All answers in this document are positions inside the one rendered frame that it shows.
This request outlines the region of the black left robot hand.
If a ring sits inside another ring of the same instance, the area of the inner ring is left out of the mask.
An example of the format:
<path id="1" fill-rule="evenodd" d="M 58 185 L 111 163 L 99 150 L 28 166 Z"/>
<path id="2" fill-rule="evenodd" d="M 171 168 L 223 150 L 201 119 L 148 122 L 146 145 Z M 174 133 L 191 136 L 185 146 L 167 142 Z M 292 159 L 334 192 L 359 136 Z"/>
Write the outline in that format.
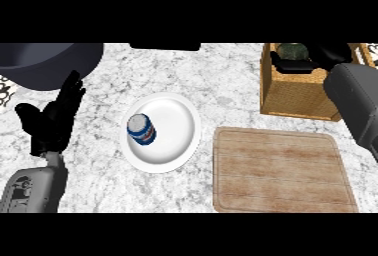
<path id="1" fill-rule="evenodd" d="M 41 157 L 47 152 L 62 152 L 69 144 L 75 114 L 86 94 L 80 73 L 72 70 L 58 97 L 43 110 L 30 103 L 15 107 L 22 129 L 31 135 L 31 152 Z"/>

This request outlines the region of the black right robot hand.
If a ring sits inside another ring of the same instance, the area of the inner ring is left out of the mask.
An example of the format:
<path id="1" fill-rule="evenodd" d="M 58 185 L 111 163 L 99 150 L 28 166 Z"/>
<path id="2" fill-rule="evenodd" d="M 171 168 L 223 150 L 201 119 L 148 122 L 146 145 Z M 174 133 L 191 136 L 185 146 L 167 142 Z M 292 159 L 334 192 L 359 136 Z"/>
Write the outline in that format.
<path id="1" fill-rule="evenodd" d="M 276 50 L 270 52 L 272 65 L 282 74 L 310 74 L 318 68 L 329 71 L 338 64 L 350 63 L 351 49 L 347 43 L 301 43 L 309 50 L 307 60 L 285 60 Z"/>

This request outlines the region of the wicker basket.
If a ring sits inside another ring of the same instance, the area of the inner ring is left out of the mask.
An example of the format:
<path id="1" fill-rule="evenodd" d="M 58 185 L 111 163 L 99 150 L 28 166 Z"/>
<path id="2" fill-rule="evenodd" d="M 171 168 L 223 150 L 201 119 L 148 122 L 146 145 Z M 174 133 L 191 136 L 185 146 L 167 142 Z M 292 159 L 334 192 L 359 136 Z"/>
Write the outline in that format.
<path id="1" fill-rule="evenodd" d="M 341 115 L 323 91 L 328 71 L 282 74 L 272 64 L 270 52 L 279 43 L 263 45 L 260 59 L 260 113 L 338 122 Z"/>

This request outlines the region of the black and white patterned mat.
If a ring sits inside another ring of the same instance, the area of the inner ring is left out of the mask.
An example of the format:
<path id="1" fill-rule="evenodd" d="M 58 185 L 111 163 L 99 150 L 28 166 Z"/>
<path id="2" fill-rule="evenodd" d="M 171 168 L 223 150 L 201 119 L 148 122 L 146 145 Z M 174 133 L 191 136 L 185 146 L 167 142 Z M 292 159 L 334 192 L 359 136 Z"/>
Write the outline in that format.
<path id="1" fill-rule="evenodd" d="M 19 85 L 0 75 L 0 109 L 7 106 L 12 96 L 19 88 Z"/>

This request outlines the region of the white round plate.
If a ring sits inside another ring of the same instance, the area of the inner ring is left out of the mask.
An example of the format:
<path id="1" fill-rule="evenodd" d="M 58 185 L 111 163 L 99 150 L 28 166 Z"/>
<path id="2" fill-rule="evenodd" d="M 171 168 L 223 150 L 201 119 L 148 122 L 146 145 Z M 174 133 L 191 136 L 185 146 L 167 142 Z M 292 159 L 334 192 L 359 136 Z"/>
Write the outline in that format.
<path id="1" fill-rule="evenodd" d="M 157 131 L 155 140 L 140 145 L 127 132 L 127 121 L 145 114 Z M 192 102 L 176 93 L 154 93 L 140 98 L 126 112 L 120 144 L 130 164 L 143 172 L 164 173 L 191 159 L 201 141 L 201 117 Z"/>

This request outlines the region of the wooden cutting board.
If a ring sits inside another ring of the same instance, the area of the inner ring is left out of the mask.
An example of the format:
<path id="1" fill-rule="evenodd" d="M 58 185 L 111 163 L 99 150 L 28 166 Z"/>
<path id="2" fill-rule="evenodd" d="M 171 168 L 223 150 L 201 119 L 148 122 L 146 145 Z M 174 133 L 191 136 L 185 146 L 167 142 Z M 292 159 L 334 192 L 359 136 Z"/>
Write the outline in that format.
<path id="1" fill-rule="evenodd" d="M 217 128 L 213 205 L 220 212 L 354 212 L 334 138 L 319 133 Z"/>

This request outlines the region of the dark grey round pot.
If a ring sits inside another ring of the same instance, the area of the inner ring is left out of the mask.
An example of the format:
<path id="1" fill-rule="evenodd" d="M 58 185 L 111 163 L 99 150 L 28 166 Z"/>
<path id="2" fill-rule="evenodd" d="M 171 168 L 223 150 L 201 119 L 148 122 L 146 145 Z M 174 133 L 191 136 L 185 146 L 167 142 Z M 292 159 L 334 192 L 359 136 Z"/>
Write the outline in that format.
<path id="1" fill-rule="evenodd" d="M 22 87 L 52 91 L 72 70 L 84 78 L 102 59 L 102 43 L 0 43 L 0 75 Z"/>

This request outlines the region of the green squash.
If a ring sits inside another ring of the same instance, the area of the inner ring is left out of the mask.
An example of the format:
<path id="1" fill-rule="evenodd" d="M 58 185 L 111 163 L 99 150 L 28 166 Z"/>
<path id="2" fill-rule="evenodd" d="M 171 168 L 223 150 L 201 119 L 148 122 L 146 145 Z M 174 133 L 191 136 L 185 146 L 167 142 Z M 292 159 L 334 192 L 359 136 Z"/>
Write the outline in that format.
<path id="1" fill-rule="evenodd" d="M 301 43 L 281 43 L 276 52 L 279 57 L 285 60 L 309 59 L 309 50 Z"/>

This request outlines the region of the blue can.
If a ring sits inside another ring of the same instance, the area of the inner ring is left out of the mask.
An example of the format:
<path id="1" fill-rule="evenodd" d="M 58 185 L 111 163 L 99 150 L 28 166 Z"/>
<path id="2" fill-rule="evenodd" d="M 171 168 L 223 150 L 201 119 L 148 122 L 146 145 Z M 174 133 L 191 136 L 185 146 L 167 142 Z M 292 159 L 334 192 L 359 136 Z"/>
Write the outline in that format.
<path id="1" fill-rule="evenodd" d="M 134 114 L 127 121 L 127 133 L 137 144 L 149 145 L 157 137 L 157 130 L 149 117 Z"/>

